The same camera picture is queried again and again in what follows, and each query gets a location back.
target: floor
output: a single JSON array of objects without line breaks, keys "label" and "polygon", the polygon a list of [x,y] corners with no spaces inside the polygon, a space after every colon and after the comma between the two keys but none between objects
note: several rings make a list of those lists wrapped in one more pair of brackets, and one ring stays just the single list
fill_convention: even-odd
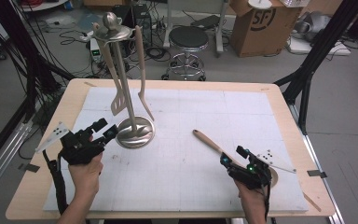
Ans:
[{"label": "floor", "polygon": [[[90,31],[85,25],[88,19],[98,18],[96,15],[101,13],[85,8],[66,11],[56,7],[35,15],[39,20],[69,15],[76,22],[76,27],[71,29],[87,33]],[[225,28],[232,28],[232,24],[233,19],[227,17]],[[44,37],[49,49],[68,71],[78,77],[89,76],[90,52],[85,44],[60,44],[64,39],[59,37],[59,34],[71,29],[50,30],[49,33],[44,33]],[[205,63],[207,81],[271,83],[296,71],[306,58],[306,55],[295,55],[286,49],[274,57],[239,58],[230,46],[225,47],[225,52],[216,58],[212,37],[211,43],[210,47],[199,53]],[[165,74],[166,67],[167,62],[146,61],[147,79],[160,79],[161,75]],[[140,74],[136,69],[131,69],[129,76],[139,78]],[[24,91],[11,60],[0,60],[0,131],[23,97]],[[334,56],[331,61],[324,60],[316,71],[310,90],[307,130],[316,155],[327,173],[328,184],[345,223],[358,223],[358,49],[352,49],[350,56]],[[40,138],[41,133],[37,132],[22,146],[22,157],[32,157]],[[0,178],[0,224],[54,223],[53,220],[34,222],[10,221],[5,218],[7,206],[24,174],[19,167],[28,162],[29,160],[16,154]],[[175,222],[176,220],[155,220],[155,223]],[[277,218],[277,222],[327,223],[327,220]]]}]

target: round metal base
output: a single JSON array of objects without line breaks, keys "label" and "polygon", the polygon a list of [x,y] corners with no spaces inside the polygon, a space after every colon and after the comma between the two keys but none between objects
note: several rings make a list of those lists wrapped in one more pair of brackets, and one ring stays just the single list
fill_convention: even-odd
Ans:
[{"label": "round metal base", "polygon": [[130,119],[124,119],[118,124],[116,141],[124,148],[139,148],[146,146],[154,137],[156,130],[149,119],[135,116],[136,131],[132,131]]}]

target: stool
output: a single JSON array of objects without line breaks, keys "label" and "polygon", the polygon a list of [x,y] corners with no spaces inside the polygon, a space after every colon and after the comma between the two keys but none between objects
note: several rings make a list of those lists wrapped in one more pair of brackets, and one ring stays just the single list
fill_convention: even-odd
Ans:
[{"label": "stool", "polygon": [[205,71],[203,61],[190,52],[198,52],[208,46],[208,36],[199,27],[181,26],[170,31],[170,44],[184,53],[176,54],[172,57],[167,69],[167,73],[161,76],[162,80],[170,78],[170,72],[176,75],[192,77],[200,75],[199,81],[205,81]]}]

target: table surface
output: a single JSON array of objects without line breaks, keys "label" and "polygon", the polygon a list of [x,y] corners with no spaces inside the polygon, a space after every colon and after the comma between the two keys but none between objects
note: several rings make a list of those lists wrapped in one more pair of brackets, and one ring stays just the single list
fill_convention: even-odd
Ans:
[{"label": "table surface", "polygon": [[[139,80],[129,80],[131,88],[140,88]],[[50,124],[42,138],[55,128],[59,121],[72,128],[76,122],[90,87],[114,87],[113,80],[74,79],[68,85]],[[274,84],[228,83],[228,82],[186,82],[147,80],[148,89],[166,90],[211,90],[264,92],[269,100],[275,119],[280,127],[286,149],[297,169],[300,186],[306,195],[309,211],[305,213],[269,213],[270,217],[330,217],[334,215],[334,205],[330,200],[324,182],[320,177],[310,177],[308,170],[317,167],[310,157],[306,145],[280,89]],[[56,155],[61,143],[56,142],[48,150]],[[8,219],[56,219],[58,212],[43,210],[52,179],[42,154],[35,154],[31,164],[40,166],[37,173],[26,172],[7,209]],[[88,218],[179,218],[179,217],[243,217],[243,212],[90,212]]]}]

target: printed logo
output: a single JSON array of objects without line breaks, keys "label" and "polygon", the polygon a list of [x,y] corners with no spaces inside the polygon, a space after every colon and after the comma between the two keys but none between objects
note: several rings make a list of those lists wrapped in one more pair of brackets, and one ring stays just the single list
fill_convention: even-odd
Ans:
[{"label": "printed logo", "polygon": [[275,17],[276,8],[257,10],[252,21],[251,31],[262,31],[269,27]]}]

